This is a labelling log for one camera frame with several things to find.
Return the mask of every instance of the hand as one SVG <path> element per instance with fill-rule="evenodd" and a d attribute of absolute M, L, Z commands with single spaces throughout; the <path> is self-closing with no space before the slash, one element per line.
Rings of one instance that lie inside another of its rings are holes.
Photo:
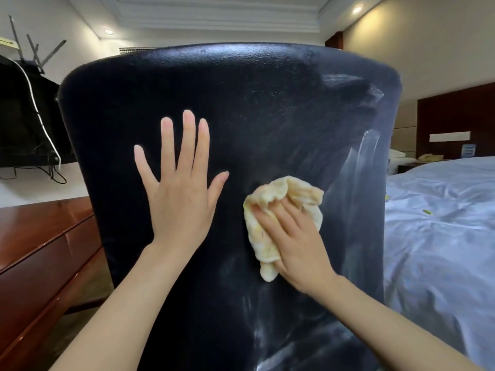
<path fill-rule="evenodd" d="M 183 125 L 182 146 L 176 169 L 172 120 L 168 117 L 161 120 L 159 182 L 146 161 L 142 147 L 134 147 L 134 157 L 150 204 L 153 244 L 165 251 L 179 252 L 189 260 L 207 236 L 218 197 L 229 173 L 217 175 L 208 189 L 208 124 L 205 119 L 200 120 L 196 153 L 193 112 L 184 111 Z"/>
<path fill-rule="evenodd" d="M 280 274 L 297 290 L 321 300 L 325 287 L 337 274 L 330 265 L 323 240 L 313 219 L 287 198 L 268 205 L 278 223 L 253 206 L 253 214 L 277 244 L 282 260 L 275 262 Z"/>

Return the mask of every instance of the headboard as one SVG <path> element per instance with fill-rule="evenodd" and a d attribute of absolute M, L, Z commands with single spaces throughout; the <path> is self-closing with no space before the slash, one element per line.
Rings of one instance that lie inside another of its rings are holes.
<path fill-rule="evenodd" d="M 430 134 L 470 131 L 471 139 L 430 142 Z M 416 157 L 426 153 L 458 159 L 463 144 L 475 156 L 495 156 L 495 83 L 418 100 Z"/>

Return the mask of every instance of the black leather chair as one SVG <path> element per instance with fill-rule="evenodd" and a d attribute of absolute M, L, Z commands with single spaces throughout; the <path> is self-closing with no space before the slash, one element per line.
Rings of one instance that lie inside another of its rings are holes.
<path fill-rule="evenodd" d="M 285 175 L 325 190 L 321 235 L 335 270 L 383 301 L 385 178 L 400 88 L 395 70 L 375 61 L 271 43 L 131 53 L 65 79 L 60 106 L 116 285 L 153 238 L 133 146 L 144 147 L 159 176 L 162 117 L 180 121 L 191 109 L 206 118 L 209 180 L 230 172 L 210 233 L 167 298 L 139 369 L 377 368 L 312 299 L 281 277 L 261 279 L 242 203 Z M 180 122 L 175 133 L 180 141 Z"/>

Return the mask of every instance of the towel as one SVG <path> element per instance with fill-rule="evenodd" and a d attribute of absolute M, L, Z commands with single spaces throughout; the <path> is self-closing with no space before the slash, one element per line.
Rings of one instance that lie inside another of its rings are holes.
<path fill-rule="evenodd" d="M 277 221 L 275 215 L 268 209 L 268 204 L 274 200 L 281 200 L 285 196 L 288 196 L 296 207 L 302 208 L 313 218 L 318 231 L 323 221 L 323 214 L 318 208 L 323 200 L 323 190 L 290 175 L 262 185 L 247 196 L 243 205 L 247 234 L 254 254 L 261 263 L 261 277 L 267 282 L 275 280 L 279 273 L 273 262 L 281 259 L 280 252 L 275 242 L 252 214 L 251 206 L 257 204 L 263 212 Z"/>

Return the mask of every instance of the white bedsheet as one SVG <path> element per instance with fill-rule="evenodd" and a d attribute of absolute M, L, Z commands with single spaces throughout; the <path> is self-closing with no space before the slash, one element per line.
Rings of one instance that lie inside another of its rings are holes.
<path fill-rule="evenodd" d="M 386 304 L 495 370 L 495 157 L 390 176 L 387 196 Z"/>

